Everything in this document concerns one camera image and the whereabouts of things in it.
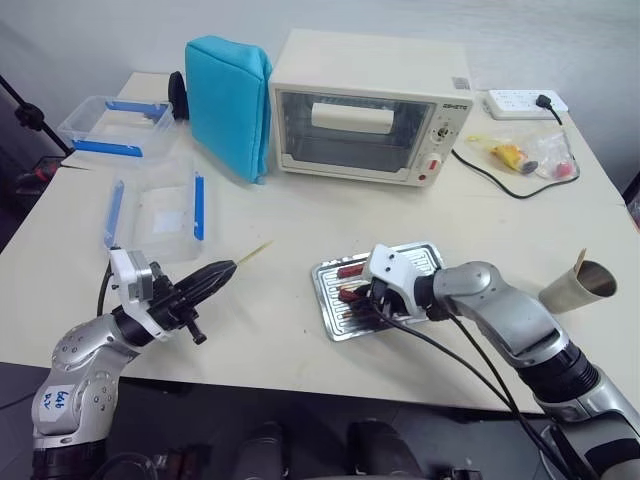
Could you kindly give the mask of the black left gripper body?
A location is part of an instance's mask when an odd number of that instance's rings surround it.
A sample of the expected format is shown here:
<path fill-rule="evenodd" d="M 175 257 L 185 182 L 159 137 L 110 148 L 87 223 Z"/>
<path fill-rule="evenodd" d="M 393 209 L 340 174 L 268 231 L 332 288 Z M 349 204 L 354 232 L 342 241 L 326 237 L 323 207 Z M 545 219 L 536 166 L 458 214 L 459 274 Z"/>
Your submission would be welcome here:
<path fill-rule="evenodd" d="M 153 296 L 147 312 L 166 332 L 186 327 L 196 345 L 207 340 L 207 336 L 196 323 L 199 314 L 196 306 L 203 301 L 204 276 L 192 273 L 173 283 L 167 275 L 159 275 L 153 282 Z"/>

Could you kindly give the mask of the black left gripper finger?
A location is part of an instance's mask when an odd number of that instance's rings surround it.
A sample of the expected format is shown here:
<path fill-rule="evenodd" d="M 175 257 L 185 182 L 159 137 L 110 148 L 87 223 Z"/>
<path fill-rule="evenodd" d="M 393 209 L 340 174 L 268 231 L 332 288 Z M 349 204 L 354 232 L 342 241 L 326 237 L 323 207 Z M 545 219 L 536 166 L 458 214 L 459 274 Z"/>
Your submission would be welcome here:
<path fill-rule="evenodd" d="M 235 273 L 233 260 L 209 263 L 175 284 L 183 294 L 213 294 Z"/>
<path fill-rule="evenodd" d="M 188 305 L 195 307 L 220 290 L 234 275 L 234 268 L 202 268 L 180 281 Z"/>

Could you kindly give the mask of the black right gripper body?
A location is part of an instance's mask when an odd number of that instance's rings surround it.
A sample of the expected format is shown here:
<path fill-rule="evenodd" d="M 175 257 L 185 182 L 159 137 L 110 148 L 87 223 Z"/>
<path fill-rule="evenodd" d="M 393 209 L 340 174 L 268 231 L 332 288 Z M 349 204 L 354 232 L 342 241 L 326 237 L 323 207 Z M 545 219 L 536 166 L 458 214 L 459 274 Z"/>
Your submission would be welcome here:
<path fill-rule="evenodd" d="M 401 295 L 380 279 L 371 281 L 368 298 L 372 309 L 384 318 L 397 320 L 411 317 Z"/>

